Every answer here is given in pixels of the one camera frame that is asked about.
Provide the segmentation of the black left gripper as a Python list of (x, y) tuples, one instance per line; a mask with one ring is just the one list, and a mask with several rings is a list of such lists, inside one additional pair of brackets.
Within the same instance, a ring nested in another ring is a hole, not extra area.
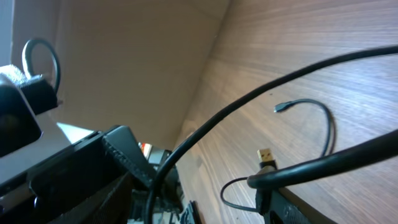
[(156, 174), (129, 127), (95, 132), (2, 184), (1, 223), (141, 220)]

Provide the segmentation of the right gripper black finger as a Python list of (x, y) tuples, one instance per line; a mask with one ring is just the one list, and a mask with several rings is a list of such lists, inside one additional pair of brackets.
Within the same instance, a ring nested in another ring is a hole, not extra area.
[(336, 224), (287, 188), (256, 190), (256, 211), (265, 224)]

